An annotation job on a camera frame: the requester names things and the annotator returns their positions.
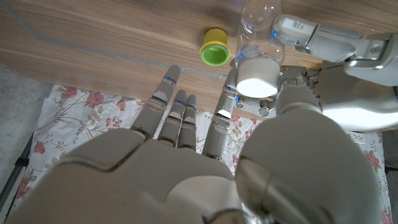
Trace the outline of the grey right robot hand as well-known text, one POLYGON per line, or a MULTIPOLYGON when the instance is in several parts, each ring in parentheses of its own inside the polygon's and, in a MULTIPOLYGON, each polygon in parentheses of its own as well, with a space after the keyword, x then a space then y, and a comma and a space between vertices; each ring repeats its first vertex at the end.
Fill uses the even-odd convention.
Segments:
POLYGON ((8 223, 379 223, 377 177, 323 115, 302 73, 279 79, 275 118, 249 136, 235 171, 221 161, 229 119, 216 115, 195 151, 193 103, 153 96, 128 128, 64 156, 8 223))

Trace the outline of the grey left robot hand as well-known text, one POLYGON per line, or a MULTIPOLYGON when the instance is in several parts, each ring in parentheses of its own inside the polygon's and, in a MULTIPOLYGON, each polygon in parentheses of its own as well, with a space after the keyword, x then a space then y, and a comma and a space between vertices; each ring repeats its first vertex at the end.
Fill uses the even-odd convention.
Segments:
POLYGON ((397 124, 397 34, 364 35, 281 14, 241 21, 237 106, 275 117, 314 110, 348 131, 397 124))

